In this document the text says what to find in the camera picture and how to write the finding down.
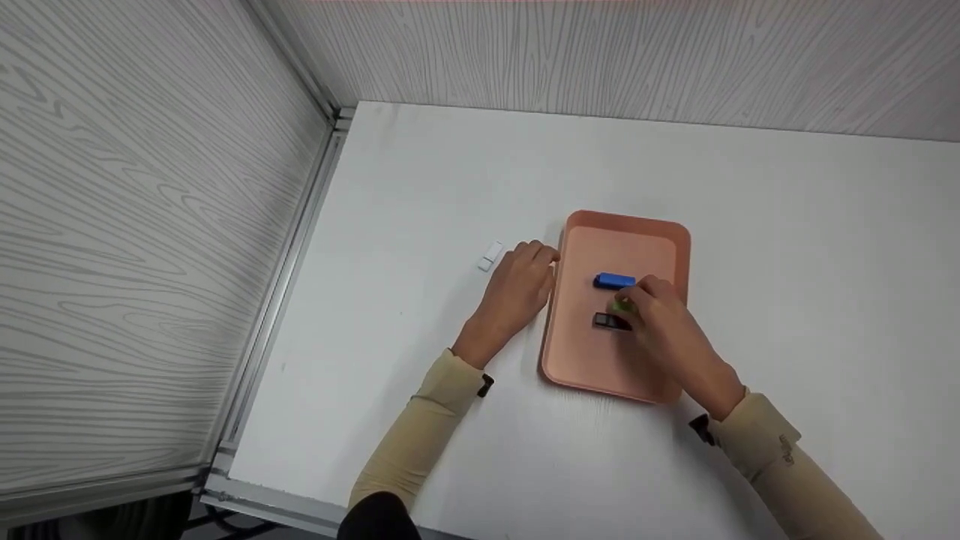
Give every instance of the blue usb flash drive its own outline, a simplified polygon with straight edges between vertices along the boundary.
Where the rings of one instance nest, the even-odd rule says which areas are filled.
[[[620,290],[623,287],[632,287],[636,285],[636,278],[633,276],[621,276],[619,274],[610,274],[601,272],[593,278],[593,286],[598,289]]]

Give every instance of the person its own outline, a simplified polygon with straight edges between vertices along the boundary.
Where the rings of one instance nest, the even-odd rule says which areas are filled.
[[[503,257],[479,307],[360,473],[338,538],[420,538],[408,511],[470,404],[489,389],[484,368],[546,306],[558,260],[557,250],[537,240],[520,242]],[[880,538],[801,450],[800,434],[713,350],[669,282],[646,276],[614,298],[636,307],[616,315],[630,323],[652,361],[706,410],[701,438],[727,455],[789,538]]]

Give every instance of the tabletop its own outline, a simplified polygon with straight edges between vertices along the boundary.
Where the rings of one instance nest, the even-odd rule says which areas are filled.
[[[887,537],[960,526],[960,145],[362,103],[230,474],[344,505],[476,307],[493,241],[593,209],[683,224],[689,306]],[[700,409],[552,385],[544,314],[414,508],[469,538],[770,538]]]

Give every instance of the right hand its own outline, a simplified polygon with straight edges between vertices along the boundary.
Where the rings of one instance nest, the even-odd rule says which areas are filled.
[[[743,400],[746,388],[736,372],[713,350],[704,331],[670,282],[647,276],[621,289],[616,299],[636,312],[608,312],[630,323],[639,346],[664,373],[716,420],[727,418]]]

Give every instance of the left hand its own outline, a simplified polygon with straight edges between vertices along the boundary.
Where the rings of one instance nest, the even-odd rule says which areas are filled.
[[[483,300],[464,324],[451,351],[483,369],[546,306],[557,279],[560,252],[539,240],[520,242],[493,270]]]

